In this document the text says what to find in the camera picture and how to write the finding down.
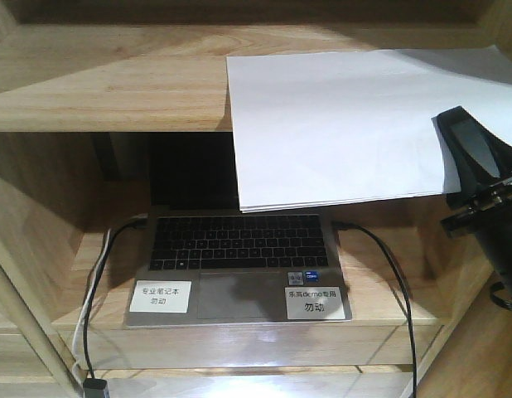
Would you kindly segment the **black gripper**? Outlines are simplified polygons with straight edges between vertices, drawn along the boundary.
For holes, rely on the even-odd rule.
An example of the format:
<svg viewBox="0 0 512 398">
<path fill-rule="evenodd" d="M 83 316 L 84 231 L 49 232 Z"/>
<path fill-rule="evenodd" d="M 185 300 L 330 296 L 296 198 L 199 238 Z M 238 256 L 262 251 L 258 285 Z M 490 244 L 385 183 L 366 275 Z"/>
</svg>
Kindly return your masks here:
<svg viewBox="0 0 512 398">
<path fill-rule="evenodd" d="M 461 106 L 436 117 L 452 156 L 464 210 L 441 221 L 451 238 L 473 235 L 512 298 L 512 147 Z"/>
</svg>

